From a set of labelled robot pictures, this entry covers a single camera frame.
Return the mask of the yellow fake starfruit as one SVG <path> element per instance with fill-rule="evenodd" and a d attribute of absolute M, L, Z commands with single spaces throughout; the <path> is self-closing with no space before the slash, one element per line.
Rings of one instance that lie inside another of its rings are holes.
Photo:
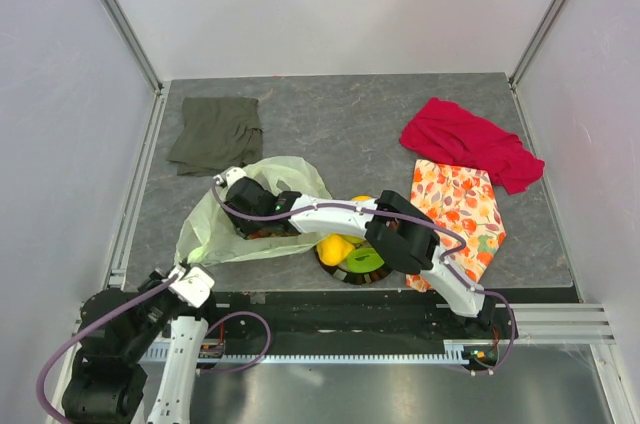
<path fill-rule="evenodd" d="M 365 242 L 365 239 L 364 239 L 364 238 L 357 237 L 357 236 L 343 235 L 343 238 L 344 238 L 346 241 L 348 241 L 348 242 L 350 242 L 351 244 L 353 244 L 354 246 L 361 245 L 362 243 L 364 243 L 364 242 Z"/>

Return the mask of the yellow fake pear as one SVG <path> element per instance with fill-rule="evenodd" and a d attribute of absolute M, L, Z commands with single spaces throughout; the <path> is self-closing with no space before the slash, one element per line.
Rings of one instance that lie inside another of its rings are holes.
<path fill-rule="evenodd" d="M 330 267 L 342 263 L 354 250 L 355 246 L 338 234 L 331 234 L 316 245 L 320 262 Z"/>

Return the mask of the green fake starfruit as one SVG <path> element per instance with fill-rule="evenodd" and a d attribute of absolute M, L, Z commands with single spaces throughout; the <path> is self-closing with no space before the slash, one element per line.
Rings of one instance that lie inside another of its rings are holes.
<path fill-rule="evenodd" d="M 348 254 L 346 267 L 350 272 L 366 274 L 384 265 L 384 260 L 372 247 L 360 247 Z"/>

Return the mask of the pale green plastic bag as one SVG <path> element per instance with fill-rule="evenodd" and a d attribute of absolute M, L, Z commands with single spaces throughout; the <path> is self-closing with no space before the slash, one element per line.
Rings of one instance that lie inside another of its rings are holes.
<path fill-rule="evenodd" d="M 244 171 L 273 194 L 292 190 L 319 198 L 331 197 L 317 169 L 301 157 L 265 158 L 245 166 Z M 324 237 L 323 233 L 312 233 L 245 240 L 236 232 L 213 194 L 207 192 L 182 225 L 174 262 L 210 266 L 271 259 L 306 252 Z"/>

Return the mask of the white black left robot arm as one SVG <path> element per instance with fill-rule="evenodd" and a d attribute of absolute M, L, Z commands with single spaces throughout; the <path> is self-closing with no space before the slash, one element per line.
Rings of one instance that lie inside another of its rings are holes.
<path fill-rule="evenodd" d="M 196 364 L 215 316 L 213 277 L 178 265 L 153 272 L 137 292 L 108 289 L 83 306 L 80 348 L 63 397 L 72 423 L 187 423 Z M 140 361 L 168 329 L 169 350 L 157 396 L 143 410 L 147 374 Z"/>

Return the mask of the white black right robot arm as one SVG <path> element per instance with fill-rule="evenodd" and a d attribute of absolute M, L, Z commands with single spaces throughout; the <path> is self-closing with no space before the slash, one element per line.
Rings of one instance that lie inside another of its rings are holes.
<path fill-rule="evenodd" d="M 297 191 L 278 195 L 256 180 L 214 178 L 226 190 L 216 200 L 243 237 L 255 234 L 342 234 L 364 239 L 392 270 L 424 277 L 445 299 L 451 312 L 484 328 L 494 317 L 495 300 L 451 260 L 437 226 L 407 199 L 385 190 L 364 201 L 322 199 Z"/>

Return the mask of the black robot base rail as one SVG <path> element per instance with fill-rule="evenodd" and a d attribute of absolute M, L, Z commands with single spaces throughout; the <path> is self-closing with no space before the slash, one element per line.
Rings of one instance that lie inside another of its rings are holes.
<path fill-rule="evenodd" d="M 505 305 L 489 297 L 483 314 L 454 314 L 433 291 L 217 292 L 206 305 L 209 323 L 223 319 L 229 354 L 402 354 L 441 351 L 448 340 L 495 344 L 517 336 Z"/>

